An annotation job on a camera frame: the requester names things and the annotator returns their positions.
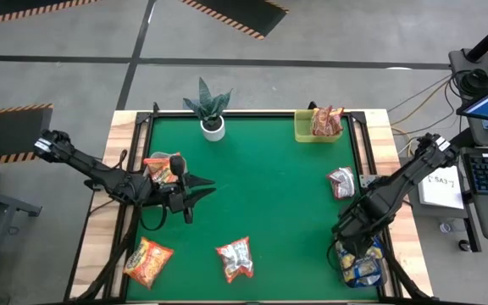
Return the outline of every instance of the hazard stripe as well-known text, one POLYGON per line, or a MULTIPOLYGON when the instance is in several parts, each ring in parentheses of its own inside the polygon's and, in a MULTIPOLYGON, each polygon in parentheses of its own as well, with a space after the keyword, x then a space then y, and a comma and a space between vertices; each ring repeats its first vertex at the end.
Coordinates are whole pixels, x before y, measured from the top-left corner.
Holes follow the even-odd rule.
POLYGON ((14 19, 22 19, 25 17, 29 16, 35 16, 37 14, 44 14, 44 13, 50 13, 50 12, 55 12, 60 9, 65 9, 65 8, 72 8, 74 6, 79 6, 82 4, 88 4, 88 3, 95 3, 99 0, 72 0, 72 1, 66 1, 64 3, 59 3, 59 4, 54 4, 54 5, 47 5, 46 7, 41 7, 41 8, 29 8, 26 10, 22 10, 19 12, 13 12, 10 14, 0 14, 0 22, 3 21, 9 21, 9 20, 14 20, 14 19))
POLYGON ((24 162, 31 160, 39 160, 40 158, 35 155, 34 152, 21 152, 20 154, 11 154, 0 156, 0 164, 24 162))
POLYGON ((27 105, 27 106, 18 106, 18 107, 12 107, 12 108, 2 108, 2 109, 0 109, 0 114, 10 113, 10 112, 27 111, 27 110, 46 109, 46 108, 53 109, 54 104, 44 103, 44 104, 33 104, 33 105, 27 105))
MULTIPOLYGON (((206 7, 205 5, 202 5, 200 3, 197 3, 193 0, 180 0, 182 3, 186 4, 186 5, 189 5, 191 6, 192 8, 195 8, 197 10, 199 10, 200 12, 202 13, 205 13, 207 14, 208 16, 214 18, 214 19, 217 19, 227 25, 230 25, 232 27, 234 27, 235 29, 245 33, 245 34, 248 34, 249 36, 255 38, 255 39, 258 39, 258 40, 263 40, 264 39, 264 36, 261 35, 261 33, 259 33, 258 31, 254 30, 254 29, 251 29, 241 23, 239 23, 238 21, 234 21, 233 19, 223 15, 223 14, 220 14, 218 12, 216 12, 215 10, 211 9, 211 8, 208 8, 206 7)), ((275 7, 277 8, 281 8, 282 10, 284 10, 286 13, 289 12, 288 9, 286 8, 282 8, 280 5, 276 4, 276 3, 272 3, 270 1, 266 1, 268 4, 271 4, 271 5, 274 5, 275 7)))

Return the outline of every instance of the yellow container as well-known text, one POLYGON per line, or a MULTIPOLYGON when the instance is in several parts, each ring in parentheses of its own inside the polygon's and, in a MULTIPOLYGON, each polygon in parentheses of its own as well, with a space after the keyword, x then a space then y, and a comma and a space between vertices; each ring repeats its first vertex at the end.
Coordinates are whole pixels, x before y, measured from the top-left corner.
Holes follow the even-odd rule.
POLYGON ((336 136, 314 136, 310 130, 313 110, 295 111, 295 140, 302 143, 333 143, 342 136, 342 132, 336 136))

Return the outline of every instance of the green mat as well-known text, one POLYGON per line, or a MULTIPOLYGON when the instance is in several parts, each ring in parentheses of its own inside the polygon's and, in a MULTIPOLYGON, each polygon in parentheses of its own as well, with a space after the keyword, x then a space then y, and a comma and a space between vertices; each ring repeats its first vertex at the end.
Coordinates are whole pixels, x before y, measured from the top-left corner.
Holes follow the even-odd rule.
MULTIPOLYGON (((141 236, 175 250, 149 291, 131 280, 128 301, 377 300, 374 288, 345 286, 326 259, 330 227, 340 208, 326 180, 331 170, 351 166, 352 146, 298 143, 292 118, 226 118, 225 138, 204 139, 197 119, 156 119, 150 153, 180 152, 194 175, 216 181, 201 200, 192 225, 169 214, 165 226, 141 236), (227 284, 215 248, 250 237, 254 276, 227 284)), ((155 226, 159 208, 144 211, 155 226)))

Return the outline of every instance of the concrete floor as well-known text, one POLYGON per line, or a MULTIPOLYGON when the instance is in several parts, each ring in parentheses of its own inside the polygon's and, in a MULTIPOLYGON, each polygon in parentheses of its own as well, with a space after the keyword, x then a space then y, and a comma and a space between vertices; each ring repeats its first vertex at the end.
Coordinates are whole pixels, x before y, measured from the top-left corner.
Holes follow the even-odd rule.
MULTIPOLYGON (((447 63, 447 52, 472 47, 488 32, 488 1, 277 3, 290 13, 260 42, 176 0, 158 0, 141 56, 447 63)), ((102 0, 0 24, 0 55, 130 57, 146 6, 147 0, 102 0)), ((69 132, 81 150, 102 156, 127 68, 0 62, 0 108, 54 103, 51 127, 69 132)), ((125 108, 150 109, 156 101, 163 109, 181 109, 183 97, 196 96, 198 76, 215 92, 235 88, 232 108, 301 108, 312 100, 346 108, 391 108, 448 73, 139 65, 125 108)), ((391 120, 403 117, 423 98, 391 112, 391 120)), ((449 110, 438 94, 398 127, 415 130, 449 110)), ((429 131, 454 136, 454 119, 429 131)), ((396 142, 399 149, 405 144, 401 137, 396 142)), ((15 220, 20 233, 7 238, 0 257, 0 297, 11 297, 11 304, 60 301, 92 193, 82 185, 83 176, 64 165, 39 161, 1 165, 0 170, 0 192, 44 207, 38 219, 15 220), (52 179, 41 178, 46 175, 52 179)), ((488 304, 488 241, 482 237, 482 253, 459 252, 457 240, 463 236, 442 235, 438 219, 416 222, 435 295, 488 304)))

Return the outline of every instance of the snack bag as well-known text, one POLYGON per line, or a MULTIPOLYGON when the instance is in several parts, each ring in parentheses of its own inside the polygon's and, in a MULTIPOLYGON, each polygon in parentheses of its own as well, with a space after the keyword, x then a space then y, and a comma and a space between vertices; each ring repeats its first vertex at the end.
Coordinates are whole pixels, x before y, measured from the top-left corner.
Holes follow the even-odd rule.
POLYGON ((381 262, 383 248, 376 239, 363 258, 355 259, 339 241, 335 244, 335 250, 346 285, 351 288, 358 288, 384 284, 386 275, 381 262))
POLYGON ((139 247, 127 260, 124 273, 146 288, 152 289, 153 280, 156 279, 171 255, 173 255, 172 249, 161 247, 156 242, 142 237, 139 247))
POLYGON ((312 124, 310 125, 312 135, 314 136, 336 136, 340 134, 344 128, 341 125, 341 115, 344 108, 332 109, 332 106, 327 108, 315 108, 312 115, 312 124))
POLYGON ((231 283, 239 274, 253 276, 252 253, 250 252, 249 237, 233 241, 229 245, 216 248, 224 262, 224 274, 228 283, 231 283))
POLYGON ((170 183, 178 180, 178 176, 170 171, 169 158, 145 158, 143 162, 148 167, 153 182, 170 183))
POLYGON ((327 175, 327 179, 330 181, 335 198, 342 199, 355 195, 353 172, 349 166, 332 171, 327 175))

